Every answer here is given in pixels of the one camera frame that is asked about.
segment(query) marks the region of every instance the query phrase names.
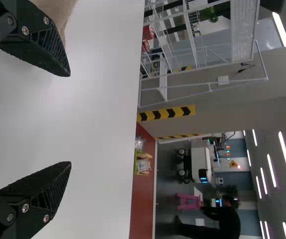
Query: hazard tape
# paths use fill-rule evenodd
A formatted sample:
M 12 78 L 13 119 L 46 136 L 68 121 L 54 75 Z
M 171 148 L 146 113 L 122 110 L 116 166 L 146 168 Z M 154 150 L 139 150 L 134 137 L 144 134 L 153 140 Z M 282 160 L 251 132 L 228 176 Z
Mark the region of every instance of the hazard tape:
M 175 136 L 156 137 L 154 139 L 186 138 L 186 137 L 194 137 L 194 136 L 201 136 L 201 135 L 203 135 L 203 133 L 188 133 L 188 134 L 175 135 Z
M 184 66 L 182 68 L 175 68 L 173 72 L 180 72 L 180 71 L 189 71 L 191 70 L 191 66 Z
M 146 111 L 137 113 L 137 122 L 164 120 L 169 118 L 178 118 L 183 116 L 195 116 L 196 109 L 194 105 L 181 106 L 154 111 Z

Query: warning sign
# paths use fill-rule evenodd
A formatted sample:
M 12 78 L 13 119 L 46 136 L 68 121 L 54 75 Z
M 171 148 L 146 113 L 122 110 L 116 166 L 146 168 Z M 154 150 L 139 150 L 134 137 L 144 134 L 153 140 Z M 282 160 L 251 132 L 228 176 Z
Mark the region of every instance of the warning sign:
M 230 167 L 236 167 L 236 168 L 238 167 L 238 164 L 233 160 L 230 161 L 229 165 Z

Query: green plant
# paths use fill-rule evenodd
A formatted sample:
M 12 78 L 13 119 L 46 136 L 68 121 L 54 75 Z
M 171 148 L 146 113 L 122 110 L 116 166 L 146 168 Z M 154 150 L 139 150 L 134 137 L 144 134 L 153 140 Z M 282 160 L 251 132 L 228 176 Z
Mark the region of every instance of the green plant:
M 237 185 L 235 185 L 235 184 L 228 184 L 228 185 L 225 185 L 225 186 L 217 187 L 217 190 L 219 190 L 220 193 L 223 194 L 223 195 L 229 195 L 229 196 L 231 196 L 233 198 L 237 198 L 238 200 L 235 201 L 234 207 L 235 207 L 235 209 L 239 208 L 240 200 L 239 200 L 239 190 L 238 190 Z
M 218 22 L 218 16 L 216 15 L 216 11 L 213 7 L 207 7 L 200 11 L 200 20 L 209 20 L 210 22 Z
M 221 193 L 228 194 L 232 197 L 238 197 L 239 195 L 238 187 L 235 184 L 228 184 L 225 186 L 220 186 L 220 187 L 217 187 L 217 189 Z

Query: pegboard panel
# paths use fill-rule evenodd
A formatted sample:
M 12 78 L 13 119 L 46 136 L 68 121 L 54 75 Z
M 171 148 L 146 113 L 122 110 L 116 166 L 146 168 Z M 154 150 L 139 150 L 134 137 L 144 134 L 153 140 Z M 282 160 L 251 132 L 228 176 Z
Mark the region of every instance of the pegboard panel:
M 231 0 L 230 4 L 232 62 L 251 60 L 260 0 Z

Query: black pants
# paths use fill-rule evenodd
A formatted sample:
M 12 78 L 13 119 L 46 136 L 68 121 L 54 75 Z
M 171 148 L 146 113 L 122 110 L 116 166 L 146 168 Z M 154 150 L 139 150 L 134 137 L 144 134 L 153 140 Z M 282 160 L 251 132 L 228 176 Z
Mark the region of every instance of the black pants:
M 222 233 L 219 229 L 200 227 L 188 224 L 179 224 L 178 234 L 192 239 L 221 239 Z

